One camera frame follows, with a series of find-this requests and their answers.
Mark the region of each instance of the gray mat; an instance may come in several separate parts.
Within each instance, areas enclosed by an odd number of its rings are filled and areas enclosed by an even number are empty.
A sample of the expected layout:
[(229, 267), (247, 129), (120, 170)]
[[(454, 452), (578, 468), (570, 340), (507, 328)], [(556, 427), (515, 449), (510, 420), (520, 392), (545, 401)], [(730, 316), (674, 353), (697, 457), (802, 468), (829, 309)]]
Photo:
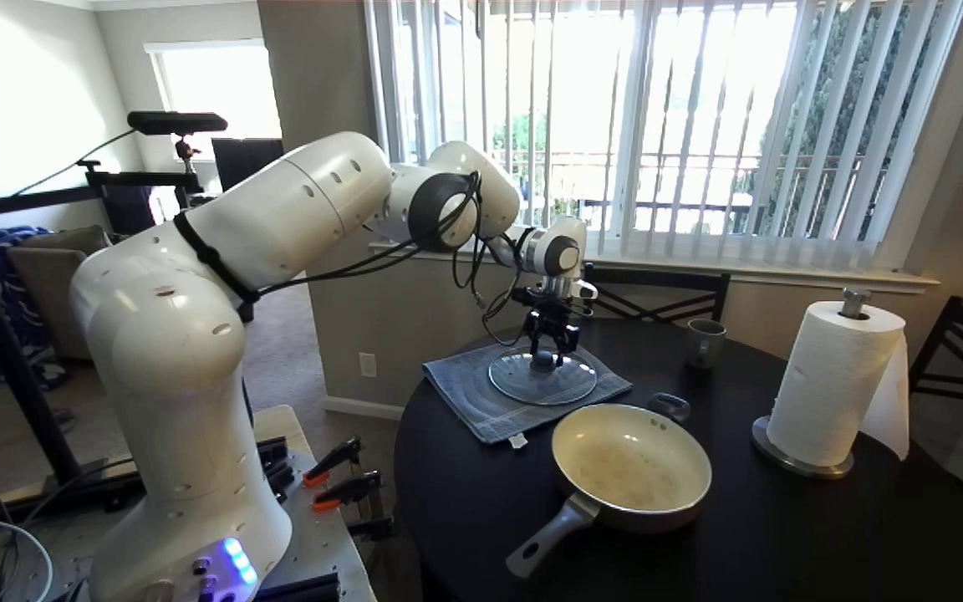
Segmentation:
[(559, 404), (559, 409), (545, 409), (545, 404), (520, 404), (510, 401), (505, 395), (499, 395), (488, 384), (486, 367), (499, 358), (510, 353), (510, 349), (501, 346), (486, 346), (486, 349), (471, 349), (460, 353), (448, 353), (438, 362), (423, 362), (423, 376), (428, 382), (438, 387), (438, 395), (444, 398), (444, 404), (473, 430), (478, 443), (486, 444), (499, 444), (499, 443), (510, 443), (515, 434), (525, 434), (545, 420), (556, 420), (581, 404), (590, 401), (604, 401), (614, 395), (625, 395), (632, 384), (625, 379), (617, 379), (604, 362), (597, 362), (596, 353), (587, 353), (586, 349), (578, 349), (570, 358), (590, 365), (597, 372), (597, 384), (590, 387), (590, 395), (586, 395), (574, 404)]

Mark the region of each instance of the frying pan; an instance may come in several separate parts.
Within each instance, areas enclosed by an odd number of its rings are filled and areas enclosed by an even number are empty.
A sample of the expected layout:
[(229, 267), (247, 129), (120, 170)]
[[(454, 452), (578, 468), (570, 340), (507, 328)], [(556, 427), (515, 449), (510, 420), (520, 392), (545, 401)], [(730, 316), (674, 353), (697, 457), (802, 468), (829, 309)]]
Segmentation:
[(712, 487), (705, 449), (672, 417), (636, 404), (587, 404), (551, 430), (551, 457), (570, 486), (559, 514), (507, 554), (529, 578), (570, 531), (608, 521), (617, 528), (679, 528)]

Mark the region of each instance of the frying pan handle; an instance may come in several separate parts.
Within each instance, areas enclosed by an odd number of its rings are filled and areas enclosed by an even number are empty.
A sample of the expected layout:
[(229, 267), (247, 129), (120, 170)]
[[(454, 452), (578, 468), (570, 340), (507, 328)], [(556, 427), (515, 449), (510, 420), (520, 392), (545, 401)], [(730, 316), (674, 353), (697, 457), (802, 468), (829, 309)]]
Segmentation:
[(551, 514), (525, 544), (518, 544), (505, 564), (510, 576), (529, 578), (545, 562), (545, 554), (570, 531), (596, 521), (600, 510), (581, 495), (570, 495), (559, 514)]
[(672, 395), (672, 392), (644, 392), (644, 395), (636, 395), (620, 404), (639, 404), (639, 409), (659, 413), (679, 424), (684, 424), (688, 413), (692, 413), (688, 401), (681, 395)]

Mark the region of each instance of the white wall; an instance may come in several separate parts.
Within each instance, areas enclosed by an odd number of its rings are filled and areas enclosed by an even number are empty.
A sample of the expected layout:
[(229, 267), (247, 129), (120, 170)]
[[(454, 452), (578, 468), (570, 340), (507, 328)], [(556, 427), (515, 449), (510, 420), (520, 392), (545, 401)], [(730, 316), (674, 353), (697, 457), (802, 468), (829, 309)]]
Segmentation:
[[(124, 112), (162, 112), (146, 42), (260, 40), (253, 0), (214, 7), (104, 10), (95, 13), (95, 22), (105, 40)], [(169, 143), (169, 138), (139, 138), (142, 167), (179, 170)], [(209, 157), (201, 157), (196, 170), (206, 180), (206, 170), (214, 170)]]
[[(120, 94), (94, 13), (0, 0), (0, 199), (124, 129)], [(95, 154), (133, 167), (133, 143)], [(40, 191), (84, 183), (70, 170)]]

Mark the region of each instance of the electrical outlet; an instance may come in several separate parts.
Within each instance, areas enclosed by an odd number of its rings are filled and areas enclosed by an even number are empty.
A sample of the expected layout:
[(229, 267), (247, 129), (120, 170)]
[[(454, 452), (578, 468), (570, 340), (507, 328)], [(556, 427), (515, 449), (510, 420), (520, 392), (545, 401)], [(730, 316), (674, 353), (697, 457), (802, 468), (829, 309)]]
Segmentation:
[(357, 376), (377, 379), (377, 353), (374, 352), (357, 352)]

